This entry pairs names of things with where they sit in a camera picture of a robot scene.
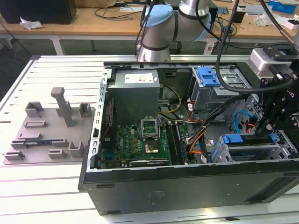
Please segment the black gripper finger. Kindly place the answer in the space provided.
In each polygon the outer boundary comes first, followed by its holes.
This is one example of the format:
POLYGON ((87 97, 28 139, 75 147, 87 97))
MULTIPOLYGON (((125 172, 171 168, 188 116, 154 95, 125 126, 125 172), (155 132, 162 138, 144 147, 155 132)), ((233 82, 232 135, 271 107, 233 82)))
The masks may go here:
POLYGON ((279 127, 279 111, 276 104, 278 94, 277 90, 258 94, 261 118, 257 124, 255 135, 267 135, 279 127))
POLYGON ((299 139, 299 113, 277 116, 269 122, 273 130, 284 131, 291 140, 299 139))

